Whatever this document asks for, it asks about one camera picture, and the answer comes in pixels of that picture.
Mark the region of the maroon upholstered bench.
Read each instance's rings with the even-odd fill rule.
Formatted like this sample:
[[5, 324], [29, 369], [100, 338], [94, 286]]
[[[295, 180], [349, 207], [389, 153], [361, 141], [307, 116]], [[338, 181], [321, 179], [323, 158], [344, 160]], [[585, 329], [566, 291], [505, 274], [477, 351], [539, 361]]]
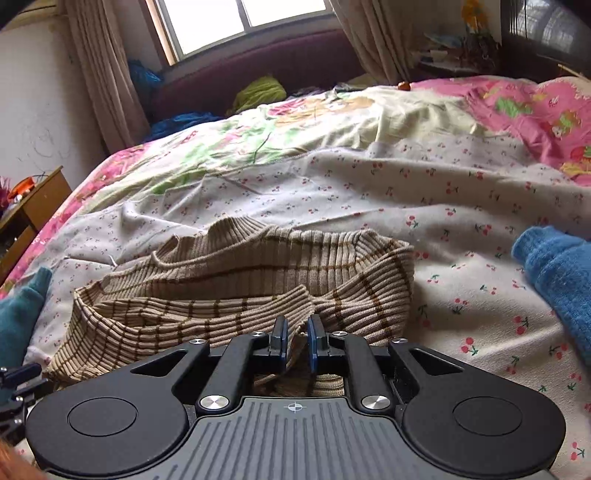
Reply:
[[363, 73], [346, 35], [329, 30], [250, 49], [175, 79], [153, 94], [150, 113], [154, 121], [189, 112], [223, 116], [236, 94], [263, 76], [291, 94], [305, 87], [331, 89]]

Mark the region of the blue cloth on bench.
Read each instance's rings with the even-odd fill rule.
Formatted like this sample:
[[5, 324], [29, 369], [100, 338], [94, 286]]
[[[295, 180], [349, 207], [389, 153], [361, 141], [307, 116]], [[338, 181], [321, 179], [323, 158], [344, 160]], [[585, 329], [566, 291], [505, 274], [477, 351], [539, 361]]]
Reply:
[[221, 116], [211, 112], [188, 112], [175, 115], [153, 123], [149, 134], [142, 140], [143, 143], [157, 140], [195, 125], [222, 120]]

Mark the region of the yellow flower decoration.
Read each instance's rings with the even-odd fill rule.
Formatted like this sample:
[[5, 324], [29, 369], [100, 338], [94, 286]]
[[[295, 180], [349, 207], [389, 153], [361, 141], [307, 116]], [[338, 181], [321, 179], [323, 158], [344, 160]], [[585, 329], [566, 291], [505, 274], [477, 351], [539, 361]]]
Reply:
[[483, 34], [489, 32], [488, 16], [479, 0], [465, 0], [461, 16], [470, 33]]

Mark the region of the window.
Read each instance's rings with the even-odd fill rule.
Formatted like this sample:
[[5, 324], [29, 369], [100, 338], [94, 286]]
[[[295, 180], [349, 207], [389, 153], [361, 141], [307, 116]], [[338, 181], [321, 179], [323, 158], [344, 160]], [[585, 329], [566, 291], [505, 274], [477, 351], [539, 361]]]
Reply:
[[147, 1], [168, 65], [230, 40], [332, 13], [328, 1]]

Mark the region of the lime green cloth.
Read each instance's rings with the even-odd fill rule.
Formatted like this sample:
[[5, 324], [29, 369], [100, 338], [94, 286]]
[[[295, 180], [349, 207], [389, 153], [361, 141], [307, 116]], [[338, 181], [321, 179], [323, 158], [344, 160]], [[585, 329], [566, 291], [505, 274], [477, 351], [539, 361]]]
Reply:
[[252, 81], [235, 95], [228, 116], [242, 113], [259, 105], [280, 102], [287, 99], [287, 91], [273, 76], [263, 76]]

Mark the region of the beige curtain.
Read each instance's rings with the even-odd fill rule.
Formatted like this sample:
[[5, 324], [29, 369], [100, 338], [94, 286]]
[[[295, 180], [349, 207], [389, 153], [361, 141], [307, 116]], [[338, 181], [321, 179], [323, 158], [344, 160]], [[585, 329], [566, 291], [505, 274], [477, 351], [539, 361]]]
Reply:
[[106, 148], [115, 153], [138, 144], [149, 125], [131, 80], [112, 4], [73, 0], [64, 8]]
[[412, 1], [334, 0], [332, 10], [360, 64], [380, 84], [410, 82]]

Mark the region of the cluttered nightstand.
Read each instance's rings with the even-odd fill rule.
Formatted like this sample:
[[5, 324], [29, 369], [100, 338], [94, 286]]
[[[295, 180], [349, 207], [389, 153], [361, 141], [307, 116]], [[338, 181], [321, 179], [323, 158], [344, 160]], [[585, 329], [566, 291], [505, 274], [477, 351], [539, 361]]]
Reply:
[[495, 74], [501, 65], [501, 44], [488, 32], [464, 35], [424, 34], [419, 49], [411, 51], [414, 66], [435, 77]]

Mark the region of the white cherry print bedsheet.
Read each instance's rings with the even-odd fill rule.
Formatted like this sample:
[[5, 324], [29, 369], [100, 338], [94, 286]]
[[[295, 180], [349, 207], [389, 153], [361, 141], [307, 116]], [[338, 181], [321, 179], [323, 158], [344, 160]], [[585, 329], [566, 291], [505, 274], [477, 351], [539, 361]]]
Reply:
[[18, 272], [53, 278], [26, 357], [48, 363], [66, 335], [72, 292], [174, 234], [244, 214], [322, 231], [372, 229], [415, 249], [408, 327], [424, 345], [548, 395], [567, 436], [554, 473], [590, 475], [590, 380], [561, 321], [510, 250], [530, 226], [590, 234], [590, 190], [507, 137], [432, 136], [360, 150], [249, 160], [159, 140], [108, 159], [38, 238]]

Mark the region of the beige left curtain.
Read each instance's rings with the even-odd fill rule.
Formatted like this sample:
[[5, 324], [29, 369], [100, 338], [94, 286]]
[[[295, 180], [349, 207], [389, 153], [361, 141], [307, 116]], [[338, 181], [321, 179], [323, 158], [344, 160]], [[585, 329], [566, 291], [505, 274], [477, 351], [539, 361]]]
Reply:
[[64, 8], [106, 148], [115, 153], [138, 144], [149, 125], [131, 80], [112, 4], [73, 0]]

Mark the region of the wooden side cabinet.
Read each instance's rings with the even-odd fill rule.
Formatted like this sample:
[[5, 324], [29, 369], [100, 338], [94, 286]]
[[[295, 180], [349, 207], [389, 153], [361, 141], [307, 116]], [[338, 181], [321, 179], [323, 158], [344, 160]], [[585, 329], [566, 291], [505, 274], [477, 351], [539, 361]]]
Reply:
[[37, 183], [1, 219], [1, 283], [8, 278], [37, 234], [71, 194], [62, 167]]

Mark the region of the beige right curtain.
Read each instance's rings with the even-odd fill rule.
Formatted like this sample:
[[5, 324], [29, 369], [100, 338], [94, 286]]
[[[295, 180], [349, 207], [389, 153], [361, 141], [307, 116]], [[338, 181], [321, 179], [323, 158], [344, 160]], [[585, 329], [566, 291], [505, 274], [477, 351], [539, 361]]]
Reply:
[[332, 10], [360, 64], [380, 84], [410, 82], [412, 1], [334, 0]]

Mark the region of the teal fuzzy sweater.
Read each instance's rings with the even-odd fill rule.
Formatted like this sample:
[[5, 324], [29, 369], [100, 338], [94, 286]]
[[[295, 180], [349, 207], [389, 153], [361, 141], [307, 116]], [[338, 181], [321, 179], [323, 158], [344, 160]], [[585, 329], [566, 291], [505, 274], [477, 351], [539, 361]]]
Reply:
[[1, 300], [2, 367], [18, 367], [22, 364], [51, 279], [52, 272], [41, 267], [25, 286], [10, 298]]

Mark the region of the blue knitted sweater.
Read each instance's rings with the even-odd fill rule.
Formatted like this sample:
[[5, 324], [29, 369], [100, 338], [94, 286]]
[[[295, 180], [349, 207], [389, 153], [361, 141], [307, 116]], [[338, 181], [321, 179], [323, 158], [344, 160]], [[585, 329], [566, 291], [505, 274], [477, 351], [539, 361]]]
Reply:
[[536, 291], [556, 312], [590, 364], [590, 242], [551, 226], [531, 227], [512, 247]]

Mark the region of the beige brown striped ribbed sweater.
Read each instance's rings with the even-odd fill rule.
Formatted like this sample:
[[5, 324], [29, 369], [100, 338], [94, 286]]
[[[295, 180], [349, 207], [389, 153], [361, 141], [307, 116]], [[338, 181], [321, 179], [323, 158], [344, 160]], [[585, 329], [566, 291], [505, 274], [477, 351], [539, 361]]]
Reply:
[[221, 347], [288, 324], [296, 365], [308, 318], [384, 346], [408, 322], [414, 249], [373, 230], [301, 231], [249, 217], [170, 238], [137, 263], [73, 294], [66, 338], [48, 376], [73, 384], [194, 338]]

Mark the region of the pink floral cartoon quilt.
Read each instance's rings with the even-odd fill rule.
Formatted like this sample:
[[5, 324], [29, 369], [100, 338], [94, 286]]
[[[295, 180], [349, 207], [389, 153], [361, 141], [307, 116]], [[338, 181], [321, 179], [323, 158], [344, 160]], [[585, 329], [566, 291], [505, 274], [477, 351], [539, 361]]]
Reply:
[[477, 76], [416, 82], [410, 91], [335, 89], [260, 105], [161, 134], [103, 161], [43, 221], [1, 285], [8, 293], [80, 208], [207, 171], [274, 161], [327, 146], [425, 143], [439, 134], [504, 135], [564, 181], [590, 183], [590, 88], [573, 77], [543, 83]]

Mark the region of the blue plastic bag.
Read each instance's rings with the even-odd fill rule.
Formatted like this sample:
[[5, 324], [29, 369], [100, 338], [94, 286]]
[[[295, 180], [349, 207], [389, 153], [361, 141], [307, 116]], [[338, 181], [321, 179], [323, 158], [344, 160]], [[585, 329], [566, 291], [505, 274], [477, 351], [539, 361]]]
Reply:
[[155, 72], [146, 68], [139, 60], [127, 62], [131, 81], [142, 105], [148, 105], [155, 91], [161, 86], [163, 79]]

